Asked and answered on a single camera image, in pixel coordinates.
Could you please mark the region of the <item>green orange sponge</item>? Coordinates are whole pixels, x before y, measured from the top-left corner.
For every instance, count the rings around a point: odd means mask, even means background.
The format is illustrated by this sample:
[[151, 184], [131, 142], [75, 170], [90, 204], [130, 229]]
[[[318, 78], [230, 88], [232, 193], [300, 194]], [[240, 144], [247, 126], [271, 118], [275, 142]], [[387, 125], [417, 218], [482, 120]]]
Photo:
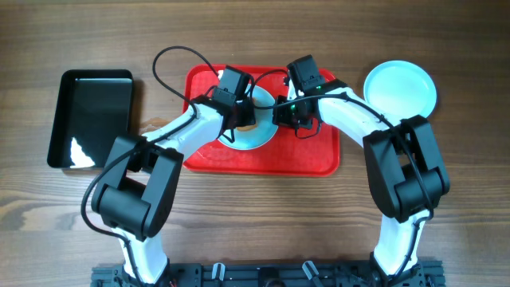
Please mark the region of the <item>green orange sponge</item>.
[[254, 125], [242, 126], [242, 127], [236, 127], [236, 129], [237, 129], [239, 132], [247, 132], [247, 131], [251, 131], [251, 130], [253, 130], [254, 128], [257, 128], [257, 125], [256, 125], [256, 124], [254, 124]]

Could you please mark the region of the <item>white plate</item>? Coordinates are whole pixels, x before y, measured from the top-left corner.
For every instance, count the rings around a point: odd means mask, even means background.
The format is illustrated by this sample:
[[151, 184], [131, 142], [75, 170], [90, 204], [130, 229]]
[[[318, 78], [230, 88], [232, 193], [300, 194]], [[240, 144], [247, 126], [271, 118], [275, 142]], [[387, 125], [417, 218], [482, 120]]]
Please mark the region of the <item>white plate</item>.
[[365, 101], [404, 119], [430, 116], [437, 104], [432, 77], [408, 61], [386, 61], [374, 67], [363, 84]]
[[[253, 100], [258, 106], [272, 106], [275, 104], [273, 96], [260, 86], [253, 90]], [[254, 128], [241, 130], [236, 128], [234, 133], [235, 141], [229, 142], [225, 136], [230, 135], [230, 131], [224, 132], [218, 140], [223, 145], [235, 150], [248, 151], [261, 147], [268, 143], [276, 134], [278, 127], [273, 123], [273, 110], [254, 110], [256, 124]]]

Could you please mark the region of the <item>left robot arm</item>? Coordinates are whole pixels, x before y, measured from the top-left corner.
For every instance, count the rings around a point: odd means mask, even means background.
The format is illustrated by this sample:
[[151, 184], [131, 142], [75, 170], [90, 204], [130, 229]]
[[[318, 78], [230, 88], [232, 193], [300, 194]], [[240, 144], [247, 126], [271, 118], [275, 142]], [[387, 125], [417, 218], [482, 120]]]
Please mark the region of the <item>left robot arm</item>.
[[171, 265], [160, 231], [174, 202], [183, 162], [225, 131], [254, 119], [247, 92], [250, 74], [227, 66], [217, 86], [193, 99], [168, 125], [144, 136], [115, 139], [102, 172], [83, 204], [106, 229], [89, 228], [120, 241], [124, 263], [92, 271], [93, 286], [172, 286]]

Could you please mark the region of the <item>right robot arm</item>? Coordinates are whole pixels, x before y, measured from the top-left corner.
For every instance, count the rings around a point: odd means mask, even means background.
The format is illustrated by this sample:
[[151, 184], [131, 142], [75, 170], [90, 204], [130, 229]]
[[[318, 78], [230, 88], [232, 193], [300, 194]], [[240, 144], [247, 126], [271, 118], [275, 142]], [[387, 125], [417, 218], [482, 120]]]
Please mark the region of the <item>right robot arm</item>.
[[383, 112], [344, 82], [327, 80], [310, 55], [287, 70], [289, 91], [273, 107], [274, 122], [294, 130], [327, 124], [363, 148], [371, 197], [383, 216], [371, 261], [385, 284], [403, 280], [418, 263], [423, 226], [450, 189], [429, 121]]

